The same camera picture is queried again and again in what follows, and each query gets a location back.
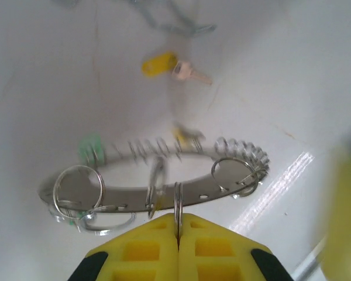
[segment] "key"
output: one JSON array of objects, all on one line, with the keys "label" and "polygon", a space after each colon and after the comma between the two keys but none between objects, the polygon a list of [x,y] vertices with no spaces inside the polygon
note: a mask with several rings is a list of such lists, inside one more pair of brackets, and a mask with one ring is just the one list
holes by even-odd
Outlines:
[{"label": "key", "polygon": [[205,84],[212,85],[212,79],[194,70],[189,61],[178,61],[177,65],[173,69],[172,76],[181,81],[195,79]]}]

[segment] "white wall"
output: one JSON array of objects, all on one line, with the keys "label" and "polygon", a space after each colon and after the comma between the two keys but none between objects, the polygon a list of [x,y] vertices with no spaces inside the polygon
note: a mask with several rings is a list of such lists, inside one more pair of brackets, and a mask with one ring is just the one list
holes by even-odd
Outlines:
[{"label": "white wall", "polygon": [[[351,0],[186,4],[217,30],[169,37],[125,1],[64,9],[0,0],[0,280],[66,280],[109,239],[56,224],[36,192],[77,160],[84,135],[118,143],[169,136],[174,119],[208,143],[245,139],[271,158],[270,177],[251,197],[186,211],[265,243],[290,272],[318,242],[329,149],[351,131]],[[166,49],[191,59],[213,86],[144,78],[143,59]],[[299,156],[304,168],[292,172]]]}]

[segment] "yellow plastic clip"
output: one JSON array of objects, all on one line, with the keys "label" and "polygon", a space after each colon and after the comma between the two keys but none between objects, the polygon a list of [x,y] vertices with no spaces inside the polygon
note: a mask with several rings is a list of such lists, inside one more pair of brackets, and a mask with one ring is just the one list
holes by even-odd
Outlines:
[{"label": "yellow plastic clip", "polygon": [[157,76],[163,72],[171,71],[178,62],[177,55],[172,52],[161,54],[142,65],[142,72],[147,77]]}]

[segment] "green key tag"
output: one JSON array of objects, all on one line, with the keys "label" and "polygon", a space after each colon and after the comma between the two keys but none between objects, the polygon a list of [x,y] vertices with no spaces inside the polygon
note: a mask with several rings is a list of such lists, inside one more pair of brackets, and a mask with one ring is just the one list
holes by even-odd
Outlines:
[{"label": "green key tag", "polygon": [[105,149],[99,135],[84,138],[78,147],[78,155],[87,166],[98,166],[105,163]]}]

